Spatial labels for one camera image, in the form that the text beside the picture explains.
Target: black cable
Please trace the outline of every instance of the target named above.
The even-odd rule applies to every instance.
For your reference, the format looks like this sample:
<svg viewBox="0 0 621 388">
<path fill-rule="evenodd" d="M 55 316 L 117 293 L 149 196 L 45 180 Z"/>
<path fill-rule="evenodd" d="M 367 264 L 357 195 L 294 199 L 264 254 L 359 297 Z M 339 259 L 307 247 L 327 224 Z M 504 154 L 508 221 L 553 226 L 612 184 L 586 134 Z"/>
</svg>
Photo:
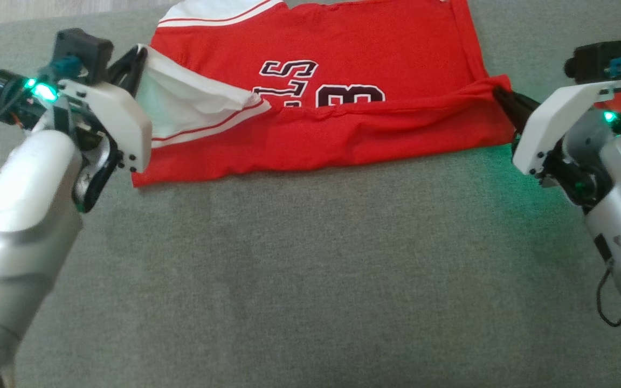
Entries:
<svg viewBox="0 0 621 388">
<path fill-rule="evenodd" d="M 11 109 L 12 106 L 14 106 L 14 104 L 17 103 L 19 99 L 25 95 L 25 92 L 27 92 L 25 86 L 20 87 L 20 90 L 16 92 L 11 101 L 8 101 L 8 103 L 2 108 L 2 110 L 0 110 L 0 120 L 6 113 L 8 113 L 8 110 Z"/>
<path fill-rule="evenodd" d="M 601 303 L 601 290 L 603 289 L 603 286 L 607 282 L 608 277 L 610 276 L 610 273 L 611 273 L 610 268 L 608 268 L 605 271 L 605 274 L 603 275 L 601 282 L 598 283 L 598 290 L 596 291 L 596 304 L 598 306 L 598 314 L 601 316 L 601 319 L 603 320 L 603 322 L 608 324 L 608 326 L 610 327 L 619 327 L 621 326 L 621 318 L 617 322 L 612 322 L 610 319 L 608 319 L 608 317 L 605 316 L 605 314 L 603 314 L 603 307 Z"/>
</svg>

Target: gray couch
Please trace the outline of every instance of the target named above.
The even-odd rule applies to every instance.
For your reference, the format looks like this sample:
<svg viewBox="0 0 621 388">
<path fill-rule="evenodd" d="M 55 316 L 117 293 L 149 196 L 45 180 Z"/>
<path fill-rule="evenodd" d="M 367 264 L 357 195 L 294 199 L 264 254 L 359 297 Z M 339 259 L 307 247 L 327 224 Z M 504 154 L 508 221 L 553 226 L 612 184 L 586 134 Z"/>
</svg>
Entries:
<svg viewBox="0 0 621 388">
<path fill-rule="evenodd" d="M 569 84 L 574 47 L 621 39 L 614 0 L 470 3 L 491 74 L 538 99 Z M 34 74 L 72 26 L 121 54 L 164 12 L 0 25 L 0 68 Z M 21 139 L 0 126 L 0 164 Z M 621 387 L 602 271 L 579 210 L 509 147 L 141 191 L 116 174 L 17 374 L 23 388 Z M 612 286 L 606 312 L 621 314 Z"/>
</svg>

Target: red stripe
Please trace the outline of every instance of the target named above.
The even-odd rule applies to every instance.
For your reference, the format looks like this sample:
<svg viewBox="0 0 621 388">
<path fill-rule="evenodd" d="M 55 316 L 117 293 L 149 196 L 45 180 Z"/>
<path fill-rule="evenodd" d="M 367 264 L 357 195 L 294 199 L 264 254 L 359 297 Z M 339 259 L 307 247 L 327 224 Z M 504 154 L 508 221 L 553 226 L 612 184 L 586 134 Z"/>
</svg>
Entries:
<svg viewBox="0 0 621 388">
<path fill-rule="evenodd" d="M 246 12 L 242 13 L 241 15 L 236 15 L 234 17 L 230 17 L 229 19 L 197 19 L 197 18 L 190 18 L 190 17 L 185 17 L 185 18 L 178 18 L 178 19 L 165 19 L 165 20 L 161 20 L 158 25 L 166 23 L 166 22 L 185 22 L 186 20 L 188 20 L 189 22 L 229 22 L 229 20 L 234 20 L 238 17 L 242 17 L 245 14 L 248 14 L 250 12 L 252 12 L 253 10 L 261 7 L 262 5 L 264 5 L 265 3 L 269 3 L 270 0 L 265 0 L 262 3 L 259 3 L 258 5 L 256 5 L 255 7 L 247 10 Z"/>
<path fill-rule="evenodd" d="M 217 128 L 218 126 L 225 125 L 225 123 L 227 123 L 227 121 L 232 120 L 232 119 L 233 119 L 234 117 L 236 117 L 239 113 L 242 113 L 242 112 L 244 112 L 244 111 L 246 111 L 246 110 L 249 110 L 249 109 L 254 109 L 254 108 L 257 108 L 258 106 L 261 106 L 264 102 L 265 102 L 265 100 L 261 100 L 261 102 L 256 103 L 256 105 L 253 105 L 253 106 L 248 106 L 248 107 L 246 107 L 246 108 L 243 108 L 243 109 L 241 109 L 240 111 L 238 111 L 238 112 L 236 112 L 236 113 L 232 114 L 231 116 L 229 116 L 229 117 L 225 118 L 225 119 L 224 119 L 224 121 L 222 121 L 221 123 L 215 124 L 215 125 L 213 125 L 213 126 L 207 126 L 207 127 L 205 127 L 205 128 L 195 128 L 195 129 L 192 129 L 192 130 L 185 130 L 185 131 L 183 131 L 183 132 L 179 132 L 179 133 L 177 133 L 177 134 L 175 134 L 175 135 L 171 135 L 171 136 L 169 136 L 169 137 L 153 137 L 153 140 L 158 141 L 158 142 L 163 142 L 163 141 L 165 141 L 165 140 L 170 140 L 170 139 L 173 139 L 173 138 L 175 138 L 175 137 L 177 137 L 177 136 L 185 135 L 185 134 L 187 134 L 187 133 L 194 133 L 194 132 L 200 132 L 201 130 L 208 130 L 208 129 L 212 129 L 212 128 Z"/>
</svg>

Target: basketball jersey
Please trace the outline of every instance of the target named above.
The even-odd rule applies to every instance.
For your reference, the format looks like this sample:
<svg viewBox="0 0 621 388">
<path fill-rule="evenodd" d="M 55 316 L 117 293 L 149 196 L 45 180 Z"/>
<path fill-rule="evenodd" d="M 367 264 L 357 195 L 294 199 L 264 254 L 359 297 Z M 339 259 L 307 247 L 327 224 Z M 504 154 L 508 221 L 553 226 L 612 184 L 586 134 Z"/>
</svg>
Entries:
<svg viewBox="0 0 621 388">
<path fill-rule="evenodd" d="M 185 0 L 136 99 L 153 152 L 135 186 L 358 165 L 509 142 L 466 0 Z"/>
</svg>

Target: black and white numbers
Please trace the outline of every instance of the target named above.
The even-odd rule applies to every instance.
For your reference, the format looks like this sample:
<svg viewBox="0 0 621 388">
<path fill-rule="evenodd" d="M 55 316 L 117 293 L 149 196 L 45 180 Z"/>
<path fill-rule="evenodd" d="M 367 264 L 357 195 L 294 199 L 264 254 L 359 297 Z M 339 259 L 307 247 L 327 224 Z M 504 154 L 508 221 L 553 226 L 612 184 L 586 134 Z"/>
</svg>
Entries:
<svg viewBox="0 0 621 388">
<path fill-rule="evenodd" d="M 259 95 L 291 96 L 284 106 L 301 106 L 300 99 L 308 87 L 308 79 L 315 75 L 318 64 L 308 59 L 288 61 L 265 61 L 259 74 L 265 77 L 289 79 L 285 89 L 256 86 L 253 92 Z M 375 85 L 321 85 L 315 91 L 315 106 L 332 106 L 342 103 L 385 101 L 385 93 Z"/>
</svg>

